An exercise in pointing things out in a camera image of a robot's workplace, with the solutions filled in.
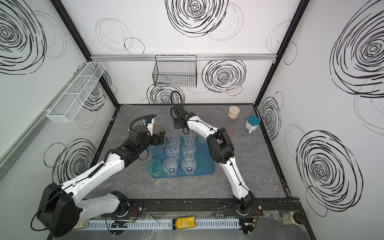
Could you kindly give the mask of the yellow transparent cup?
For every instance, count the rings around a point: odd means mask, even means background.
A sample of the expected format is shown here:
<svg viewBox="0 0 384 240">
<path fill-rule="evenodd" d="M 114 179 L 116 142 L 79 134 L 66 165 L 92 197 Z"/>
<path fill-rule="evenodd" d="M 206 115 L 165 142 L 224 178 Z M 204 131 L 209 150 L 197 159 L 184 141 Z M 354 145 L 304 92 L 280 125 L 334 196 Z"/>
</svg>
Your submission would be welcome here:
<svg viewBox="0 0 384 240">
<path fill-rule="evenodd" d="M 163 126 L 161 126 L 161 125 L 154 125 L 154 127 L 153 127 L 153 134 L 154 135 L 159 135 L 161 137 L 165 137 L 166 136 L 166 131 L 165 131 Z"/>
</svg>

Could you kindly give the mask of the light blue plastic cup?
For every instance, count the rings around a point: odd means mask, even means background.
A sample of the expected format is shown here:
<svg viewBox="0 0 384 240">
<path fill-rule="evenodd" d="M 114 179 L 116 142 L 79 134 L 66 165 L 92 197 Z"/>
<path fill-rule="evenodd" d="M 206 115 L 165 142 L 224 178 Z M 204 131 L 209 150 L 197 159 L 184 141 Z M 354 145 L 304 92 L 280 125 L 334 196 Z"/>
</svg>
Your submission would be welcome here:
<svg viewBox="0 0 384 240">
<path fill-rule="evenodd" d="M 165 156 L 164 148 L 162 145 L 149 146 L 148 151 L 152 154 L 154 159 L 161 160 Z"/>
</svg>

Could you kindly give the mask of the clear faceted glass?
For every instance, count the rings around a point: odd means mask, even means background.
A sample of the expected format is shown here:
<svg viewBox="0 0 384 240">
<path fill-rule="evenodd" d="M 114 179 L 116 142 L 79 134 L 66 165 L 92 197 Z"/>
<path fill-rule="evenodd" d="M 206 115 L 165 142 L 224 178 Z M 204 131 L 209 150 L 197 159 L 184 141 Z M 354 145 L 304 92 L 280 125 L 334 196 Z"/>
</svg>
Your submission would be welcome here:
<svg viewBox="0 0 384 240">
<path fill-rule="evenodd" d="M 176 159 L 167 159 L 163 162 L 163 172 L 168 176 L 175 176 L 178 172 L 178 166 Z"/>
<path fill-rule="evenodd" d="M 195 141 L 196 141 L 196 137 L 197 137 L 196 132 L 190 131 L 188 134 L 184 134 L 184 136 L 183 136 L 184 143 L 194 145 Z"/>
<path fill-rule="evenodd" d="M 180 145 L 170 143 L 166 146 L 166 153 L 170 159 L 178 160 L 180 157 Z"/>
<path fill-rule="evenodd" d="M 184 144 L 182 147 L 182 152 L 184 158 L 194 158 L 196 154 L 196 146 L 194 144 Z"/>
<path fill-rule="evenodd" d="M 197 162 L 194 158 L 185 158 L 182 161 L 182 169 L 186 175 L 192 175 L 197 169 Z"/>
<path fill-rule="evenodd" d="M 175 133 L 175 132 L 168 132 L 167 138 L 168 138 L 170 144 L 180 145 L 180 142 L 181 142 L 180 134 Z"/>
</svg>

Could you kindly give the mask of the teal green plastic cup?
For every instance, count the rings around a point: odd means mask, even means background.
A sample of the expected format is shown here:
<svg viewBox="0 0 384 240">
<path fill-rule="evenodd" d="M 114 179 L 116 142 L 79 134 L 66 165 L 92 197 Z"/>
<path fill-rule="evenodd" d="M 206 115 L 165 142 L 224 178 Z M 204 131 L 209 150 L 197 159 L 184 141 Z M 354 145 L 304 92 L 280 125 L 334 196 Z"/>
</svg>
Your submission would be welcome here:
<svg viewBox="0 0 384 240">
<path fill-rule="evenodd" d="M 163 175 L 162 163 L 158 159 L 150 160 L 146 165 L 146 170 L 154 178 L 159 178 Z"/>
</svg>

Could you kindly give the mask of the teal plastic tray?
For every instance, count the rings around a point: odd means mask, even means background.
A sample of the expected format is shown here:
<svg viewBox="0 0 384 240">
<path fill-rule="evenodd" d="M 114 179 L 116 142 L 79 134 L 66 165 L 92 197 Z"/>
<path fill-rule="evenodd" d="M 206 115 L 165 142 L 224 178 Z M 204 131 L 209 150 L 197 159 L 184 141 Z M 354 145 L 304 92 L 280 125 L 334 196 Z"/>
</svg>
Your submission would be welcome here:
<svg viewBox="0 0 384 240">
<path fill-rule="evenodd" d="M 170 144 L 169 140 L 166 140 L 166 146 Z M 196 154 L 194 159 L 197 162 L 197 169 L 192 175 L 186 175 L 182 169 L 182 161 L 185 159 L 183 156 L 182 152 L 182 147 L 184 145 L 184 138 L 181 138 L 180 142 L 180 157 L 177 160 L 178 162 L 178 172 L 175 176 L 172 177 L 186 177 L 186 176 L 198 176 L 198 175 L 209 175 L 212 174 L 215 171 L 215 164 L 214 161 L 212 160 L 210 154 L 209 154 L 209 149 L 208 149 L 208 144 L 207 143 L 201 143 L 198 137 L 196 137 L 195 141 L 195 146 L 196 146 Z M 163 162 L 167 159 L 170 159 L 169 156 L 166 153 L 166 146 L 164 146 L 164 152 L 165 156 L 160 160 L 163 166 Z M 171 176 L 168 176 L 167 174 L 163 173 L 163 175 L 159 178 L 170 178 Z"/>
</svg>

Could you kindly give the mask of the pink transparent cup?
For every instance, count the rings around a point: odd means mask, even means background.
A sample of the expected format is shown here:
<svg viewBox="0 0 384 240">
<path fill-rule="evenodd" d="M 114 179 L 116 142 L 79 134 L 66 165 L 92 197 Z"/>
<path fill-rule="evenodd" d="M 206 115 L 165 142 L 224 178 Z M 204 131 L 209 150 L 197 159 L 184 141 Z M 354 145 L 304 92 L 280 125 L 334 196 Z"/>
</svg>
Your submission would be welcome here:
<svg viewBox="0 0 384 240">
<path fill-rule="evenodd" d="M 232 137 L 235 133 L 235 129 L 231 125 L 224 125 L 224 129 L 226 129 L 226 131 L 230 137 Z"/>
</svg>

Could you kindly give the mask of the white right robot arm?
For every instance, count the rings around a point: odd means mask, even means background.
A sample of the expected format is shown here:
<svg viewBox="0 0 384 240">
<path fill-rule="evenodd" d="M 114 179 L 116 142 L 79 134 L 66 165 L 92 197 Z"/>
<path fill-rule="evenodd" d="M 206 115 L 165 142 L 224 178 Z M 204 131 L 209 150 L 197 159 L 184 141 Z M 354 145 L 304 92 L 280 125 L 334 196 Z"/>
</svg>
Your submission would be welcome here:
<svg viewBox="0 0 384 240">
<path fill-rule="evenodd" d="M 227 130 L 207 124 L 195 113 L 187 112 L 183 104 L 172 104 L 170 114 L 175 129 L 189 129 L 206 138 L 210 156 L 223 168 L 229 180 L 237 211 L 243 216 L 247 215 L 256 197 L 241 176 L 235 159 L 235 148 Z"/>
</svg>

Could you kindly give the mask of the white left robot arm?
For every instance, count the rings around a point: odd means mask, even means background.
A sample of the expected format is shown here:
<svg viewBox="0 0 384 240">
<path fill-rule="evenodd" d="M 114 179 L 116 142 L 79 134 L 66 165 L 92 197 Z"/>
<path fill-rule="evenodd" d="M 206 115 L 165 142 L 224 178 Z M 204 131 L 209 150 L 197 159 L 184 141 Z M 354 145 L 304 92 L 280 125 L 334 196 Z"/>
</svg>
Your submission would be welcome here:
<svg viewBox="0 0 384 240">
<path fill-rule="evenodd" d="M 149 146 L 162 145 L 165 136 L 165 131 L 154 134 L 143 125 L 131 128 L 129 138 L 117 148 L 109 150 L 99 164 L 60 185 L 48 185 L 44 189 L 36 218 L 52 237 L 59 238 L 78 223 L 99 215 L 124 217 L 132 208 L 128 198 L 119 191 L 93 199 L 85 197 L 109 177 L 127 168 Z"/>
</svg>

